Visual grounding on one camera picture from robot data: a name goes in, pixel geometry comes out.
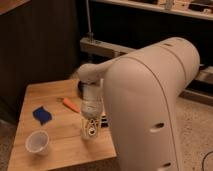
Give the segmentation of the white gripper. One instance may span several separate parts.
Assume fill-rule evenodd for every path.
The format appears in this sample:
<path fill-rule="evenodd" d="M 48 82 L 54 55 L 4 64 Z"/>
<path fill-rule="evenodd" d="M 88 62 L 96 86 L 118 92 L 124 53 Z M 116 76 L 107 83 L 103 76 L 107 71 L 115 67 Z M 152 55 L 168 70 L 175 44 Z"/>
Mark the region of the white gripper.
<path fill-rule="evenodd" d="M 86 119 L 97 118 L 103 111 L 101 87 L 95 84 L 83 86 L 81 113 Z"/>

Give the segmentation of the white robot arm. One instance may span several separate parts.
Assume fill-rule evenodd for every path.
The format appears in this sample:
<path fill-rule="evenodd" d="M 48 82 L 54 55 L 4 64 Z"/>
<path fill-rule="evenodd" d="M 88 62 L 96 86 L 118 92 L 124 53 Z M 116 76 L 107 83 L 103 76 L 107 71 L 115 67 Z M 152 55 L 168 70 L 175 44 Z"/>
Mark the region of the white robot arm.
<path fill-rule="evenodd" d="M 82 115 L 106 113 L 121 171 L 184 171 L 175 104 L 199 64 L 196 47 L 172 37 L 78 69 Z"/>

